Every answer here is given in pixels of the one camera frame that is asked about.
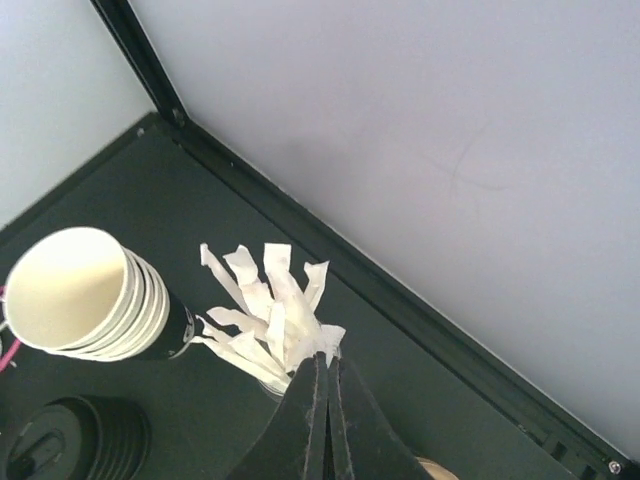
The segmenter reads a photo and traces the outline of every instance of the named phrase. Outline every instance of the pink cable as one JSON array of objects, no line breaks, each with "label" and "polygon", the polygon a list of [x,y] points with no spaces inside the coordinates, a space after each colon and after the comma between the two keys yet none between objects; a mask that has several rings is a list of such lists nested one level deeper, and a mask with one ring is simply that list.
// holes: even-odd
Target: pink cable
[{"label": "pink cable", "polygon": [[[4,285],[0,286],[0,297],[2,296],[4,296]],[[11,347],[9,347],[9,350],[7,351],[6,355],[2,357],[2,359],[0,359],[0,373],[2,373],[4,369],[7,368],[7,365],[11,363],[11,359],[14,357],[14,355],[20,348],[20,345],[22,345],[20,340],[16,338],[13,341],[13,344],[11,345]]]}]

